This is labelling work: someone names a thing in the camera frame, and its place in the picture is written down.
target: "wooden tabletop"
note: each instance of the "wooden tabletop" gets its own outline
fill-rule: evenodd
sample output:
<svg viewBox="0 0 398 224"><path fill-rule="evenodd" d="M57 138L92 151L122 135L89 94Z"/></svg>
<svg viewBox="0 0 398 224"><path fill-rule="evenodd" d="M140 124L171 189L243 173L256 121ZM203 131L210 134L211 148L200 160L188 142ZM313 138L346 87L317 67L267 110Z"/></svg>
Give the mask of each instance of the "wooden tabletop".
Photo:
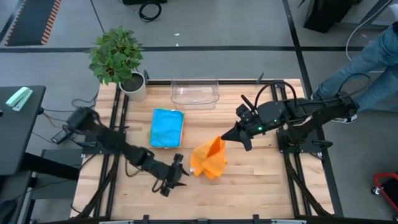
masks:
<svg viewBox="0 0 398 224"><path fill-rule="evenodd" d="M298 79L285 80L292 84L298 97L303 97L303 89ZM260 85L220 85L220 99L212 110L186 110L182 146L179 149L155 149L150 147L148 133L155 108L175 109L170 100L169 86L148 86L147 97L141 102L129 102L126 126L127 142L149 148L158 161L171 164L175 153L184 155L183 165L189 170L192 150L200 144L214 139L231 129L238 119L235 109L243 103L244 94L254 101ZM96 111L104 124L109 124L115 86L101 86L98 93ZM287 88L288 98L292 98ZM272 100L271 90L265 90L259 102ZM275 131L265 136L258 135L252 140L253 149L246 152L238 142L226 142L228 164L220 178L209 180L199 177L183 176L181 182L186 187L171 190L168 197L154 194L151 188L155 178L141 172L128 177L124 172L124 157L119 163L118 178L112 209L112 219L252 219L253 214L260 218L293 218L289 186L282 154L279 152ZM302 154L302 166L308 189L323 205L333 213L330 194L326 184L321 160ZM103 156L96 156L87 163L80 174L73 206L83 209L98 187ZM128 165L127 171L135 168ZM296 187L301 214L304 214L300 190ZM103 206L108 193L104 194Z"/></svg>

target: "black cable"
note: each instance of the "black cable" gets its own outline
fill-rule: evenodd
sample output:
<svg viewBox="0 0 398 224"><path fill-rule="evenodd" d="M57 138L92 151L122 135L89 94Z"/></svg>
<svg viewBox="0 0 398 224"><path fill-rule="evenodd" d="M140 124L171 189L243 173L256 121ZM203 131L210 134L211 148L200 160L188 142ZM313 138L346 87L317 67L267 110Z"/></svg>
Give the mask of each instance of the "black cable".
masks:
<svg viewBox="0 0 398 224"><path fill-rule="evenodd" d="M71 142L73 142L73 143L75 143L76 145L78 145L78 146L81 147L81 145L80 145L79 143L77 143L75 140L73 140L72 138L69 138L69 140L71 140Z"/></svg>
<svg viewBox="0 0 398 224"><path fill-rule="evenodd" d="M45 110L45 111L49 111L49 112L59 112L59 113L71 113L71 112L75 112L74 110L72 111L72 110L70 110L70 111L64 111L64 110L49 110L49 109L45 109L45 108L43 108L43 110Z"/></svg>
<svg viewBox="0 0 398 224"><path fill-rule="evenodd" d="M344 85L346 84L346 82L347 82L348 80L350 80L350 78L352 78L352 77L354 77L354 76L356 76L356 75L361 75L361 76L364 76L364 77L368 78L368 82L367 82L367 84L366 84L365 86L363 86L361 89L359 89L359 90L357 90L357 91L355 91L355 92L353 92L353 93L350 93L349 96L351 96L351 95L353 95L353 94L355 94L355 93L359 93L360 91L364 90L364 89L367 88L367 87L370 85L370 83L372 82L371 77L370 77L369 75L365 75L365 74L362 74L362 73L355 73L355 74L350 75L349 77L347 77L347 78L343 81L343 83L340 85L340 87L339 87L339 89L338 89L337 92L340 92L341 89L342 89L342 88L344 87Z"/></svg>
<svg viewBox="0 0 398 224"><path fill-rule="evenodd" d="M88 158L88 159L81 165L81 167L79 168L79 172L80 172L81 169L87 164L87 162L90 161L90 160L92 160L92 158L94 158L94 157L95 157L95 155L92 155L90 158ZM45 185L40 186L40 187L36 187L36 188L34 188L34 189L28 190L26 193L23 193L23 194L20 194L20 195L16 196L13 200L17 200L19 197L21 197L21 196L23 196L23 195L25 195L25 194L28 194L29 192L32 192L32 191L35 191L35 190L38 190L38 189L42 189L43 187L46 187L46 186L49 186L49 185L52 185L52 184L61 184L61 183L64 183L64 182L66 182L66 181L71 181L71 180L67 179L67 180L63 180L63 181L60 181L60 182L52 182L52 183L48 183L48 184L45 184Z"/></svg>
<svg viewBox="0 0 398 224"><path fill-rule="evenodd" d="M147 6L150 5L150 4L154 4L154 5L156 5L157 8L158 8L157 14L156 14L154 17L146 16L146 15L143 13L144 8L147 7ZM125 6L128 7L129 9L131 9L132 11L134 11L135 13L137 13L137 14L139 15L140 20L142 20L142 21L144 21L144 22L152 22L152 21L154 21L155 19L157 19L157 18L160 16L160 14L162 13L162 6L161 6L160 3L157 2L157 1L146 1L146 2L144 2L144 3L141 5L141 7L139 8L138 11L136 11L136 10L133 9L133 8L130 8L130 7L127 6L127 5L125 5Z"/></svg>
<svg viewBox="0 0 398 224"><path fill-rule="evenodd" d="M127 159L125 160L126 162L124 163L124 173L126 173L126 176L128 177L134 177L135 175L139 174L140 172L142 172L142 170L138 169L137 171L135 171L133 174L129 174L129 172L127 171Z"/></svg>
<svg viewBox="0 0 398 224"><path fill-rule="evenodd" d="M48 142L48 143L55 144L54 142L52 142L52 141L50 141L50 140L47 140L45 137L43 137L43 136L41 136L41 135L39 135L39 134L36 134L36 133L34 133L34 132L32 132L32 134L36 135L37 137L43 139L44 141L46 141L46 142Z"/></svg>
<svg viewBox="0 0 398 224"><path fill-rule="evenodd" d="M162 187L164 186L164 184L165 184L165 180L162 180L162 183L156 189L156 185L157 185L158 181L159 181L159 179L156 179L154 185L152 186L152 192L153 193L157 193L158 191L160 191L162 189Z"/></svg>
<svg viewBox="0 0 398 224"><path fill-rule="evenodd" d="M72 102L71 102L71 104L72 104L72 106L73 106L74 108L79 108L80 106L77 106L77 105L75 104L75 102L79 101L79 102L84 102L84 103L91 103L91 102L94 101L94 104L91 105L91 106L89 106L90 108L92 108L92 107L94 107L95 104L96 104L96 98L97 98L97 96L98 96L98 93L99 93L99 91L97 91L97 93L95 94L95 96L94 96L91 100L82 100L82 99L78 99L78 98L73 99ZM49 112L58 112L58 113L72 113L72 112L75 112L74 110L49 110L49 109L45 109L45 108L43 108L43 110L44 110L44 111L49 111Z"/></svg>
<svg viewBox="0 0 398 224"><path fill-rule="evenodd" d="M350 94L347 94L346 96L343 96L342 98L349 97L349 96L352 96L352 95L354 95L354 94L357 94L357 93L363 91L364 89L366 89L366 88L372 83L371 77L370 77L369 75L365 75L365 74L362 74L362 73L355 73L355 74L350 75L348 78L346 78L346 79L343 81L343 83L340 85L338 91L340 92L340 90L342 89L342 87L344 86L344 84L345 84L351 77L353 77L353 76L355 76L355 75L362 75L362 76L368 78L368 82L367 82L362 88L360 88L360 89L358 89L358 90L356 90L356 91L354 91L354 92L352 92L352 93L350 93ZM323 100L323 99L320 99L320 100L313 100L313 101L308 101L308 102L305 102L305 103L301 103L299 106L309 105L309 104L317 104L317 103L327 103L327 102L336 101L336 100L340 100L340 98L335 97L335 98L332 98L332 99L329 99L329 100Z"/></svg>
<svg viewBox="0 0 398 224"><path fill-rule="evenodd" d="M71 208L73 211L75 211L75 212L77 212L77 213L79 213L79 214L81 213L81 211L79 211L79 210L73 208L73 203L70 204L70 208Z"/></svg>
<svg viewBox="0 0 398 224"><path fill-rule="evenodd" d="M94 105L91 105L90 108L92 108L93 106L95 106L95 98L98 96L98 92L95 94L95 96L91 99L91 100L82 100L82 99L73 99L72 100L72 106L75 108L79 108L79 106L75 105L75 102L79 101L79 102L84 102L84 103L91 103L94 101Z"/></svg>
<svg viewBox="0 0 398 224"><path fill-rule="evenodd" d="M269 86L271 86L271 85L279 84L279 83L280 83L280 84L284 84L285 86L288 86L288 87L292 90L293 97L294 97L294 105L297 107L297 95L296 95L296 91L294 90L293 86L292 86L291 84L285 82L285 81L274 81L274 82L272 82L272 83L265 84L265 85L260 89L260 91L257 93L256 100L254 101L254 109L257 109L257 103L258 103L258 101L259 101L259 98L260 98L261 93L262 93L267 87L269 87Z"/></svg>

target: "orange fabric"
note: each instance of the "orange fabric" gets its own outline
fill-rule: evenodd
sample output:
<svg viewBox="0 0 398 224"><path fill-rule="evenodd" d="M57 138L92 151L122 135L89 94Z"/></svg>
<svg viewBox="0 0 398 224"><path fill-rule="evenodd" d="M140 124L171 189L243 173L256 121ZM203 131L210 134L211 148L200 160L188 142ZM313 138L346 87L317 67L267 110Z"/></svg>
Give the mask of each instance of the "orange fabric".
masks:
<svg viewBox="0 0 398 224"><path fill-rule="evenodd" d="M193 150L190 159L193 175L199 176L202 172L210 179L219 177L226 166L225 141L218 136Z"/></svg>

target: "jeans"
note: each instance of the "jeans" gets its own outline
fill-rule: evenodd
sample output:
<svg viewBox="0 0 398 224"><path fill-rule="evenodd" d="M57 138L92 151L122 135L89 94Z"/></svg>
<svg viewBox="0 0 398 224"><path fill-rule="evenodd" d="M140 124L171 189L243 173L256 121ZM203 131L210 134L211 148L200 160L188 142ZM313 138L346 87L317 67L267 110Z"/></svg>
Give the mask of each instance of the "jeans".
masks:
<svg viewBox="0 0 398 224"><path fill-rule="evenodd" d="M361 54L352 58L349 64L321 83L314 97L334 96L350 75L367 74L382 67L387 68L364 93L354 99L359 105L358 112L398 92L398 34L391 27L366 46Z"/></svg>

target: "cable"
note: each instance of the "cable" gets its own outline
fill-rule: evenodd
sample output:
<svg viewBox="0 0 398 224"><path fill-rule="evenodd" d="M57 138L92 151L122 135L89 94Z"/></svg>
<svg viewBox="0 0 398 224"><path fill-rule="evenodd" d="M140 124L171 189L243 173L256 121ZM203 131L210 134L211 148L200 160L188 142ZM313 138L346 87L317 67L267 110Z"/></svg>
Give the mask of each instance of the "cable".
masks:
<svg viewBox="0 0 398 224"><path fill-rule="evenodd" d="M348 37L347 40L347 44L346 44L346 56L348 58L348 60L351 61L351 57L349 57L348 55L348 46L349 46L349 42L351 40L351 38L354 36L355 32L361 28L363 25L365 25L365 23L367 23L368 21L370 21L373 17L375 17L379 12L381 12L385 6L387 6L390 2L387 1L379 10L377 10L377 12L375 12L371 17L369 17L368 19L366 19L363 23L361 23L357 28L355 28L355 30L353 31L353 33ZM371 73L380 73L380 72L384 72L384 71L370 71Z"/></svg>
<svg viewBox="0 0 398 224"><path fill-rule="evenodd" d="M53 122L52 122L52 119L51 118L49 118L46 114L43 114L43 116L45 117L45 118L47 118L48 119L48 121L50 122L50 124L53 126L53 127L55 127L55 128L59 128L59 126L56 126Z"/></svg>
<svg viewBox="0 0 398 224"><path fill-rule="evenodd" d="M355 74L350 75L349 77L347 77L347 78L343 81L343 83L342 83L342 84L340 85L340 87L339 87L339 91L342 89L342 87L344 86L344 84L345 84L350 78L352 78L352 77L355 76L355 75L362 75L362 76L368 78L368 82L367 82L362 88L360 88L360 89L358 89L358 90L356 90L356 91L354 91L354 92L352 92L352 93L349 93L349 94L347 94L346 96L343 96L342 98L349 97L349 96L352 96L352 95L354 95L354 94L357 94L357 93L361 92L362 90L366 89L366 88L372 83L371 77L370 77L369 75L365 75L365 74L362 74L362 73L355 73ZM336 100L340 100L340 99L341 99L341 98L335 97L335 98L332 98L332 99L329 99L329 100L313 100L313 101L308 101L308 102L305 102L305 103L301 103L301 104L299 104L299 106L309 105L309 104L317 104L317 103L327 103L327 102L336 101Z"/></svg>
<svg viewBox="0 0 398 224"><path fill-rule="evenodd" d="M79 211L79 210L73 208L73 203L70 204L70 208L71 208L73 211L75 211L75 212L77 212L77 213L79 213L79 214L81 213L81 211Z"/></svg>
<svg viewBox="0 0 398 224"><path fill-rule="evenodd" d="M63 111L63 110L48 110L48 109L45 109L45 108L43 108L43 110L49 111L49 112L58 112L58 113L72 113L72 112L75 112L74 110L73 110L73 111L72 111L72 110L70 110L70 111Z"/></svg>
<svg viewBox="0 0 398 224"><path fill-rule="evenodd" d="M95 96L91 100L73 99L72 100L72 106L75 107L75 108L79 108L79 106L75 105L75 102L77 102L77 101L84 102L84 103L91 103L92 101L95 102L95 98L97 96L98 96L98 92L95 94Z"/></svg>
<svg viewBox="0 0 398 224"><path fill-rule="evenodd" d="M128 177L134 177L135 175L139 174L140 172L142 172L142 170L138 169L137 171L135 171L135 173L133 174L129 174L129 172L127 171L127 159L125 160L126 163L124 164L124 173L126 173L126 176Z"/></svg>
<svg viewBox="0 0 398 224"><path fill-rule="evenodd" d="M50 140L47 140L47 139L45 139L45 138L44 138L43 136L41 136L41 135L38 135L38 134L36 134L36 133L34 133L34 132L32 132L32 134L36 135L37 137L39 137L39 138L43 139L44 141L46 141L46 142L48 142L48 143L55 144L54 142L52 142L52 141L50 141Z"/></svg>
<svg viewBox="0 0 398 224"><path fill-rule="evenodd" d="M285 81L274 81L274 82L272 82L272 83L265 84L265 85L260 89L260 91L257 93L256 100L254 101L254 109L257 109L257 103L258 103L258 101L259 101L259 98L260 98L261 93L262 93L267 87L269 87L269 86L271 86L271 85L278 84L278 83L284 84L285 86L288 86L288 87L292 90L293 97L294 97L294 105L297 107L297 105L298 105L298 103L297 103L297 95L296 95L296 91L294 90L293 86L292 86L291 84L285 82Z"/></svg>
<svg viewBox="0 0 398 224"><path fill-rule="evenodd" d="M79 108L80 106L77 106L77 105L75 104L75 103L78 102L78 101L79 101L79 102L84 102L84 103L91 103L91 102L94 101L94 104L91 105L91 106L89 106L90 108L92 108L92 107L94 107L95 104L96 104L96 98L97 98L97 96L98 96L98 93L99 93L99 91L97 91L97 93L95 94L95 96L94 96L91 100L82 100L82 99L78 99L78 98L73 99L72 102L71 102L71 104L72 104L72 106L73 106L74 108ZM45 108L43 108L43 110L44 110L44 111L49 111L49 112L58 112L58 113L72 113L72 112L75 112L74 110L49 110L49 109L45 109Z"/></svg>
<svg viewBox="0 0 398 224"><path fill-rule="evenodd" d="M61 121L61 122L65 122L65 123L67 122L67 121L62 120L62 119L59 119L59 118L51 117L50 115L48 115L48 114L46 114L46 113L43 113L43 115L46 116L46 117L48 117L48 118L50 118L50 119L53 119L54 121Z"/></svg>
<svg viewBox="0 0 398 224"><path fill-rule="evenodd" d="M90 160L92 160L92 158L94 158L94 157L95 157L95 155L92 155L90 158L88 158L88 159L81 165L81 167L79 168L79 172L80 172L81 169L87 164L87 162L90 161ZM20 194L20 195L16 196L16 197L15 197L14 199L12 199L12 200L17 200L19 197L21 197L21 196L23 196L23 195L25 195L25 194L28 194L29 192L33 192L33 191L35 191L35 190L42 189L43 187L46 187L46 186L49 186L49 185L52 185L52 184L61 184L61 183L64 183L64 182L66 182L66 181L71 181L71 180L68 179L68 180L63 180L63 181L60 181L60 182L52 182L52 183L48 183L48 184L45 184L45 185L40 186L40 187L36 187L36 188L34 188L34 189L28 190L26 193L23 193L23 194Z"/></svg>
<svg viewBox="0 0 398 224"><path fill-rule="evenodd" d="M162 180L161 185L158 188L156 188L156 185L157 185L158 181L159 181L159 179L156 179L154 185L152 186L152 192L153 193L156 193L156 192L160 191L162 189L162 187L164 186L164 184L165 184L165 180Z"/></svg>
<svg viewBox="0 0 398 224"><path fill-rule="evenodd" d="M338 89L337 92L340 92L341 89L342 89L342 88L344 87L344 85L346 84L346 82L347 82L350 78L352 78L352 77L354 77L354 76L356 76L356 75L364 76L364 77L368 78L368 81L371 81L371 77L370 77L369 75L365 75L365 74L362 74L362 73L355 73L355 74L350 75L349 77L347 77L347 78L343 81L343 83L340 85L340 87L339 87L339 89Z"/></svg>
<svg viewBox="0 0 398 224"><path fill-rule="evenodd" d="M79 143L77 143L75 140L73 140L72 138L69 138L69 140L71 140L73 143L75 143L76 145L81 147L81 145Z"/></svg>
<svg viewBox="0 0 398 224"><path fill-rule="evenodd" d="M149 17L146 16L143 12L144 8L147 7L150 4L154 4L155 6L157 6L158 10L157 10L157 14L154 17ZM144 2L141 7L139 8L138 11L136 11L135 9L125 5L127 8L129 8L130 10L134 11L135 13L137 13L139 15L140 20L144 21L144 22L152 22L155 19L157 19L160 14L162 13L162 6L160 5L159 2L157 1L146 1Z"/></svg>

